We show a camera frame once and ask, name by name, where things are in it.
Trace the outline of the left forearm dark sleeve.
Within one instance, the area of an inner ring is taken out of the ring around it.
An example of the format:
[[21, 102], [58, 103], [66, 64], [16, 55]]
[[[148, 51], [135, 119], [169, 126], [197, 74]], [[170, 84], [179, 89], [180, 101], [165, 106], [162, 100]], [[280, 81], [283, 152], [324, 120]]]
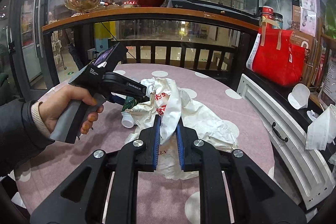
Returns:
[[54, 143], [39, 114], [41, 102], [16, 99], [1, 106], [1, 176]]

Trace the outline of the person's left hand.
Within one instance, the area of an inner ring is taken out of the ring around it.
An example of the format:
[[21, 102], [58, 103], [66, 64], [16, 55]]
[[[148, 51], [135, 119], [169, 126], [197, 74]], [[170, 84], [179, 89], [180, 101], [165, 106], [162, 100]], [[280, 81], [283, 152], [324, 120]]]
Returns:
[[88, 106], [98, 106], [96, 99], [84, 88], [66, 85], [40, 102], [38, 112], [40, 119], [35, 124], [42, 134], [49, 137], [54, 131], [59, 117], [72, 100], [82, 101]]

